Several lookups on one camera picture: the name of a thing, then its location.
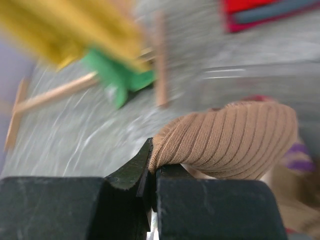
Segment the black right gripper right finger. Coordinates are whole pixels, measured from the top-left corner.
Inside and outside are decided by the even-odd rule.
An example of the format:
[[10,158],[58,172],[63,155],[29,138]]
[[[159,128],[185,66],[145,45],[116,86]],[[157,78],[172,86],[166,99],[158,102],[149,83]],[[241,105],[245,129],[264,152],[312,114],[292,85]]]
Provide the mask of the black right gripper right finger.
[[192,177],[181,165],[156,172],[161,240],[286,240],[271,189],[259,180]]

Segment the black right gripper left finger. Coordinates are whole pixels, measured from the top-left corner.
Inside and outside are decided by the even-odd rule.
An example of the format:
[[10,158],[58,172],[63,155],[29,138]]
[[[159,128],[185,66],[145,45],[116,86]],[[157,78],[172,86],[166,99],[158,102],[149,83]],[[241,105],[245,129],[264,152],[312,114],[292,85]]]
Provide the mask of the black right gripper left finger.
[[144,240],[151,228],[148,139],[106,177],[10,176],[0,182],[3,240]]

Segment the brown patterned sock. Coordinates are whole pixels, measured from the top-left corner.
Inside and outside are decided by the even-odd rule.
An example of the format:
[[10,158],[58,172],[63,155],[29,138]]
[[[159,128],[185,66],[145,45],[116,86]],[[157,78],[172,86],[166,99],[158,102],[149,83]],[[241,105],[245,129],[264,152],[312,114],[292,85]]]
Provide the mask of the brown patterned sock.
[[148,169],[183,164],[216,179],[259,180],[281,162],[297,135],[296,111],[278,102],[192,112],[153,137]]

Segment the beige purple striped sock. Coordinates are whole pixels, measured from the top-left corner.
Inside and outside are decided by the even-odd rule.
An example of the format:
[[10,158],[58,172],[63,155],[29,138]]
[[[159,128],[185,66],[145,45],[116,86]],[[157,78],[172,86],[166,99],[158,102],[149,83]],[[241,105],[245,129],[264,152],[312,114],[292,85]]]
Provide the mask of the beige purple striped sock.
[[286,229],[320,238],[320,164],[296,142],[273,168],[268,184]]

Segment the green fleece sock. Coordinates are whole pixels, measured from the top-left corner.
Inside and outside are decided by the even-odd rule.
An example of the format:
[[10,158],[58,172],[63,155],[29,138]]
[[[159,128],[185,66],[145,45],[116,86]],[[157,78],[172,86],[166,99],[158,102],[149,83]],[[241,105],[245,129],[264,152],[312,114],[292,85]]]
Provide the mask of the green fleece sock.
[[129,92],[140,91],[156,80],[156,74],[153,70],[134,71],[96,48],[89,48],[82,60],[92,71],[97,73],[100,82],[105,87],[115,88],[113,103],[117,109],[125,105]]

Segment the red fleece sock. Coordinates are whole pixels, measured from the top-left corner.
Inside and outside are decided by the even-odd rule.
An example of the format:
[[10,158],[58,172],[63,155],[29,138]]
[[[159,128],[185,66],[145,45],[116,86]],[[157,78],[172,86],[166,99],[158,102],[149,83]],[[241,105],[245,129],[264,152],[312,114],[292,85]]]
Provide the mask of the red fleece sock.
[[249,103],[249,102],[273,102],[276,103],[277,100],[274,98],[267,96],[267,95],[261,95],[261,94],[255,94],[255,95],[249,95],[240,100],[241,103]]

